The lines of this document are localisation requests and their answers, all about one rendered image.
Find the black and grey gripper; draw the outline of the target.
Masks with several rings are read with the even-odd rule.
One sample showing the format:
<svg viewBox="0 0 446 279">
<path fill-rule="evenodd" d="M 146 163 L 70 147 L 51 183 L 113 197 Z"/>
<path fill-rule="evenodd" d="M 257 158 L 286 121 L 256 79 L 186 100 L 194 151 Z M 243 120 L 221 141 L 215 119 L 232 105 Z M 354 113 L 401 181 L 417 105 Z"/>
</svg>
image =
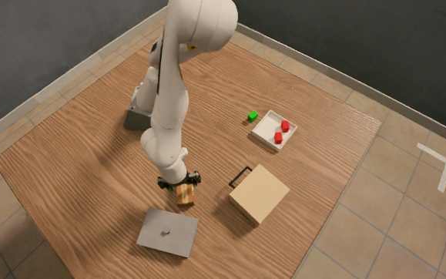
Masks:
<svg viewBox="0 0 446 279">
<path fill-rule="evenodd" d="M 191 173 L 191 174 L 188 173 L 188 171 L 186 170 L 185 178 L 179 183 L 168 183 L 168 182 L 167 182 L 168 184 L 164 183 L 165 180 L 161 176 L 157 177 L 157 182 L 158 182 L 160 189 L 164 189 L 164 187 L 166 187 L 166 189 L 173 191 L 173 187 L 178 187 L 178 186 L 181 186 L 182 184 L 188 184 L 188 185 L 192 184 L 194 187 L 196 187 L 197 182 L 201 183 L 201 176 L 200 176 L 198 170 L 194 171 L 194 173 Z M 172 186 L 172 188 L 168 188 L 171 186 Z"/>
</svg>

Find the small green block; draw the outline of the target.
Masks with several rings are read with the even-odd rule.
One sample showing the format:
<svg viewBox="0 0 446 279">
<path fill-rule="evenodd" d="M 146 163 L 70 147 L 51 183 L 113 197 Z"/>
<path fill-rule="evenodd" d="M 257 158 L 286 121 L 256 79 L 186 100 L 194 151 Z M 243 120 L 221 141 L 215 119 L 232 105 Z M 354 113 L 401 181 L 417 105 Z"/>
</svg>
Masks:
<svg viewBox="0 0 446 279">
<path fill-rule="evenodd" d="M 258 113 L 256 113 L 255 111 L 252 111 L 252 113 L 250 113 L 248 115 L 248 120 L 252 123 L 255 119 L 257 119 Z"/>
</svg>

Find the grey lid with small knob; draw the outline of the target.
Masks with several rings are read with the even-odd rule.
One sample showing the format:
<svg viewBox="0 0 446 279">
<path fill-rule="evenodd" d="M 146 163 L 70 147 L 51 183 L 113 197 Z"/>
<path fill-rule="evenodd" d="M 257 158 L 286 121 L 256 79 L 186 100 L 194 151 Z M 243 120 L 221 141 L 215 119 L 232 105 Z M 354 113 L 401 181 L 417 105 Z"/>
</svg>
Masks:
<svg viewBox="0 0 446 279">
<path fill-rule="evenodd" d="M 149 207 L 136 243 L 189 257 L 198 223 L 198 218 Z"/>
</svg>

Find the light wooden cabinet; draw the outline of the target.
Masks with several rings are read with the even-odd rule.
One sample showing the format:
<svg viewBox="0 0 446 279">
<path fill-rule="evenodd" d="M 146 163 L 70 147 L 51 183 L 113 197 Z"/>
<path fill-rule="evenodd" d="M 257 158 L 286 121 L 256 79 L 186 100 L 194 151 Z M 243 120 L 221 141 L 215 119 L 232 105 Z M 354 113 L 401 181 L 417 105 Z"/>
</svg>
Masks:
<svg viewBox="0 0 446 279">
<path fill-rule="evenodd" d="M 290 189 L 264 167 L 249 170 L 251 173 L 237 187 L 232 183 L 245 170 L 229 183 L 234 189 L 230 201 L 258 227 Z"/>
</svg>

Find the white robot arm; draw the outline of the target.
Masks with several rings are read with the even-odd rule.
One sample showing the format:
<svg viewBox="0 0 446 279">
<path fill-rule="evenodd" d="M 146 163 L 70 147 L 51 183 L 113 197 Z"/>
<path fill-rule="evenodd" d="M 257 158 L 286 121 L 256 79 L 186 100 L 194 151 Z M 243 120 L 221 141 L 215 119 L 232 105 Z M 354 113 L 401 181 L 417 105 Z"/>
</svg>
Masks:
<svg viewBox="0 0 446 279">
<path fill-rule="evenodd" d="M 181 159 L 188 151 L 181 148 L 181 127 L 189 97 L 180 66 L 200 54 L 222 49 L 231 39 L 237 19 L 231 0 L 168 2 L 164 29 L 149 50 L 151 66 L 136 94 L 138 107 L 153 112 L 152 128 L 142 134 L 141 147 L 168 183 L 179 183 L 186 176 Z"/>
</svg>

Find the red block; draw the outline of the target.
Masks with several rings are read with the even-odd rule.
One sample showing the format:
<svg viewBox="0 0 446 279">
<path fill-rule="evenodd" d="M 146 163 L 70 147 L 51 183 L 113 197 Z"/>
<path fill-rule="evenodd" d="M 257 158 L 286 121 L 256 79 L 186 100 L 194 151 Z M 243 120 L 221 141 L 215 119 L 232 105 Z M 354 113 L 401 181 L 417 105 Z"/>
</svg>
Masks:
<svg viewBox="0 0 446 279">
<path fill-rule="evenodd" d="M 274 135 L 275 144 L 281 144 L 283 141 L 282 133 L 275 133 Z"/>
<path fill-rule="evenodd" d="M 282 129 L 282 133 L 287 133 L 290 129 L 288 121 L 282 121 L 280 127 Z"/>
</svg>

